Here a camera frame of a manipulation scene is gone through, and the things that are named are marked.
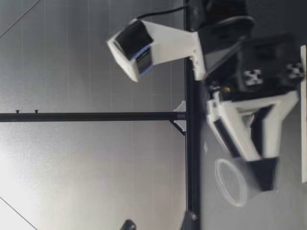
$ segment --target white board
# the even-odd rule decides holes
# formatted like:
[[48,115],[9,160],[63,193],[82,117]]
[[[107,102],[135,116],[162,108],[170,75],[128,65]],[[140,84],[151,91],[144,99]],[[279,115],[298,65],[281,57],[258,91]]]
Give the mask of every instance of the white board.
[[307,183],[307,92],[306,92],[306,46],[301,47],[301,60],[305,79],[301,83],[301,132],[302,132],[302,182]]

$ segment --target black cable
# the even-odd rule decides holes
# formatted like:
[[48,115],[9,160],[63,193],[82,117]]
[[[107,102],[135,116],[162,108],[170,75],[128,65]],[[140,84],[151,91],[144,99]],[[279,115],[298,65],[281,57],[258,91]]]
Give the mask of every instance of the black cable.
[[15,22],[13,22],[8,28],[6,28],[1,34],[0,38],[5,35],[13,26],[15,26],[27,13],[30,12],[41,0],[37,0],[26,12],[24,12]]
[[183,5],[181,7],[178,7],[178,8],[172,9],[172,10],[168,10],[168,11],[159,11],[159,12],[146,13],[146,14],[138,16],[137,19],[142,19],[142,18],[146,18],[146,17],[150,17],[150,16],[155,16],[155,15],[162,15],[162,14],[173,13],[173,12],[176,12],[176,11],[183,10],[184,8],[187,8],[187,7],[188,7],[188,5],[186,4],[186,5]]
[[201,29],[201,28],[206,27],[206,26],[210,26],[210,27],[213,27],[213,28],[214,27],[220,27],[220,26],[225,26],[225,25],[237,23],[237,22],[240,22],[240,21],[249,21],[249,22],[252,23],[252,27],[254,27],[255,24],[256,24],[256,20],[252,16],[241,15],[241,16],[229,17],[229,18],[223,19],[223,20],[216,22],[216,23],[202,23],[198,27],[198,29]]

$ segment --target black metal rod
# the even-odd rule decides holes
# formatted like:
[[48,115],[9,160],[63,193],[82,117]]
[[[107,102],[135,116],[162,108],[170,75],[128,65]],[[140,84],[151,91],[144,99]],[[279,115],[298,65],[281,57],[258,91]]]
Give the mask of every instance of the black metal rod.
[[185,119],[185,113],[178,112],[0,114],[0,122],[169,121]]
[[[190,30],[190,15],[184,10],[185,30]],[[185,94],[187,102],[187,131],[186,131],[186,176],[187,176],[187,209],[198,217],[195,230],[201,229],[201,104],[199,82],[194,80],[191,61],[185,60]]]

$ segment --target horizontal bar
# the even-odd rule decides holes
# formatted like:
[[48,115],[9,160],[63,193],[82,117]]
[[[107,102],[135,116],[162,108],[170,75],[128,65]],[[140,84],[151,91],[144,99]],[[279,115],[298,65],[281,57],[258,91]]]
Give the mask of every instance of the horizontal bar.
[[185,113],[178,112],[0,114],[0,122],[169,121],[185,118]]

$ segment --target wire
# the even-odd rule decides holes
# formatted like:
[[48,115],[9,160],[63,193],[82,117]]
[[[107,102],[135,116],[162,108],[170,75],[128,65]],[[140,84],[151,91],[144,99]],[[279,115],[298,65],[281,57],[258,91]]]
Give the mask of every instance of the wire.
[[172,10],[168,10],[168,11],[158,11],[158,12],[146,13],[146,14],[138,16],[137,19],[142,19],[142,18],[146,18],[146,17],[150,17],[150,16],[156,16],[156,15],[173,13],[173,12],[176,12],[176,11],[183,10],[183,9],[185,9],[187,7],[188,7],[188,5],[185,4],[185,5],[181,6],[181,7],[178,7],[178,8],[172,9]]
[[224,20],[221,20],[221,21],[215,23],[214,25],[231,24],[231,23],[239,22],[241,20],[249,20],[253,24],[256,23],[256,20],[253,17],[247,16],[247,15],[243,15],[243,16],[234,16],[234,17],[226,18]]
[[202,23],[198,27],[198,29],[201,29],[201,28],[206,27],[206,26],[215,27],[215,26],[228,25],[228,24],[236,23],[236,22],[239,22],[239,21],[242,21],[242,20],[248,20],[248,21],[252,22],[253,26],[255,26],[255,24],[256,24],[256,20],[253,17],[247,16],[247,15],[241,15],[241,16],[233,16],[233,17],[230,17],[230,18],[226,18],[226,19],[223,19],[223,20],[216,22],[216,23]]
[[15,22],[13,22],[5,31],[0,34],[0,38],[5,35],[13,26],[15,26],[29,11],[35,7],[41,0],[37,0],[26,12],[24,12]]
[[36,227],[34,227],[33,224],[31,224],[26,218],[24,218],[15,208],[13,208],[8,202],[6,202],[1,196],[0,199],[7,205],[9,206],[15,213],[17,213],[22,219],[24,219],[25,222],[27,222],[32,228],[35,230],[38,230]]

